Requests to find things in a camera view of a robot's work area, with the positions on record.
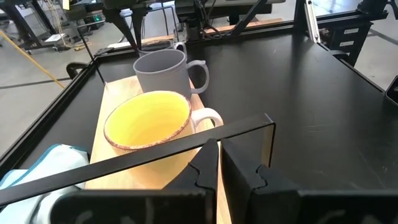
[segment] teal cloth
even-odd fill
[[[0,190],[88,165],[87,152],[78,147],[56,144],[48,148],[27,170],[10,170],[0,181]],[[67,193],[84,188],[84,183],[8,205],[0,213],[1,224],[50,224],[55,201]]]

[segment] wooden board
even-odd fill
[[[104,123],[106,118],[113,111],[113,109],[117,107],[117,105],[120,105],[124,101],[141,93],[142,90],[136,76],[117,80],[115,82],[108,83],[105,86],[90,164],[120,156],[120,152],[114,151],[105,140],[103,134]],[[192,95],[191,105],[193,110],[198,110],[204,107],[199,96],[196,94]],[[214,128],[213,123],[210,119],[206,119],[198,125],[197,131],[205,131],[210,128]],[[85,189],[143,189],[143,186],[136,184],[134,177],[128,172],[128,170],[124,170],[115,174],[88,181],[86,183]],[[217,223],[230,224],[231,218],[229,216],[228,203],[226,201],[224,184],[221,176],[220,157],[218,164],[217,191]]]
[[[246,27],[270,25],[270,24],[275,24],[275,23],[279,23],[279,22],[283,22],[283,19],[277,18],[277,19],[268,19],[268,20],[264,20],[264,21],[249,22]],[[234,29],[234,27],[235,27],[235,25],[230,25],[230,26],[217,27],[217,29],[218,29],[218,31],[222,32],[222,31],[228,31],[228,30]],[[207,29],[207,30],[205,30],[205,32],[208,34],[212,34],[215,31],[213,29]]]

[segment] gray floor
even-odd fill
[[[343,0],[315,2],[318,3],[316,3],[318,15],[341,12],[356,7],[355,2],[348,4]],[[259,20],[283,18],[288,21],[294,16],[294,6],[294,0],[287,0],[283,4],[275,5],[272,14],[257,15],[257,18]],[[172,32],[174,25],[170,13],[167,12],[167,17],[169,32]],[[165,35],[163,21],[161,11],[149,13],[146,18],[146,38]],[[225,26],[227,24],[226,18],[221,18],[217,19],[214,25]],[[376,21],[372,29],[395,40],[398,39],[398,22],[394,20],[392,14],[386,20]],[[96,52],[100,48],[117,42],[121,38],[121,33],[115,26],[105,24],[89,38],[92,43],[90,49]],[[6,42],[3,44],[4,47],[0,48],[0,155],[32,124],[62,90],[54,83],[11,88],[12,85],[46,81],[49,78],[11,45]],[[85,50],[80,52],[69,50],[62,53],[54,52],[51,49],[35,50],[33,58],[57,78],[68,77],[65,70],[68,63],[90,61]],[[398,46],[378,36],[368,37],[356,68],[377,85],[386,89],[392,79],[398,75],[397,58]]]

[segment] brown speckled rim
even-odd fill
[[[140,97],[140,96],[143,96],[143,95],[152,95],[152,94],[154,95],[154,94],[159,94],[159,93],[168,93],[168,94],[172,94],[172,95],[178,96],[179,98],[181,98],[182,100],[184,100],[184,101],[186,102],[186,104],[187,104],[187,106],[188,106],[188,109],[189,109],[189,114],[188,114],[188,117],[187,117],[187,119],[185,120],[184,124],[183,124],[178,130],[176,130],[174,133],[172,133],[171,135],[167,136],[166,138],[164,138],[164,139],[162,139],[162,140],[158,140],[158,141],[156,141],[156,142],[153,142],[153,143],[150,143],[150,144],[146,144],[146,145],[141,145],[141,146],[124,146],[124,145],[121,145],[121,144],[118,144],[118,143],[114,142],[114,141],[108,136],[108,132],[107,132],[108,121],[109,121],[109,118],[112,116],[112,114],[113,114],[117,109],[119,109],[122,105],[124,105],[125,103],[129,102],[130,100],[132,100],[132,99],[135,98],[135,97]],[[143,94],[140,94],[140,95],[137,95],[137,96],[133,96],[132,98],[126,100],[125,102],[123,102],[123,103],[121,103],[119,106],[117,106],[117,107],[109,114],[109,116],[106,118],[106,121],[105,121],[105,124],[104,124],[103,132],[104,132],[105,139],[107,140],[107,142],[110,143],[111,146],[116,147],[116,148],[118,148],[118,149],[125,150],[125,151],[136,151],[136,150],[145,149],[145,148],[148,148],[148,147],[151,147],[151,146],[155,146],[155,145],[157,145],[157,144],[162,144],[162,143],[165,143],[165,142],[167,142],[167,141],[173,139],[175,136],[177,136],[178,134],[180,134],[180,133],[182,132],[182,130],[184,130],[184,129],[187,127],[188,122],[189,122],[189,120],[191,119],[191,115],[192,115],[191,103],[190,103],[189,100],[187,100],[183,95],[181,95],[181,94],[179,94],[179,93],[176,93],[176,92],[174,92],[174,91],[152,91],[152,92],[143,93]]]

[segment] black table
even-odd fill
[[[225,123],[263,112],[276,122],[272,167],[303,189],[398,187],[398,107],[319,45],[303,35],[286,34],[191,45],[188,52],[189,60],[207,61],[211,80],[200,97]],[[106,81],[134,74],[135,59],[128,55],[98,58]],[[203,82],[199,72],[190,73],[195,85]],[[63,102],[68,106],[54,104],[45,112],[50,128],[43,136],[38,131],[37,142],[25,145],[23,153],[22,146],[14,145],[0,168],[5,159],[19,156],[17,166],[26,169],[55,143],[91,149],[103,94],[94,74],[92,68],[72,81],[60,96],[69,95],[72,100]],[[60,116],[52,116],[57,110]],[[233,141],[251,150],[261,143],[261,133]]]

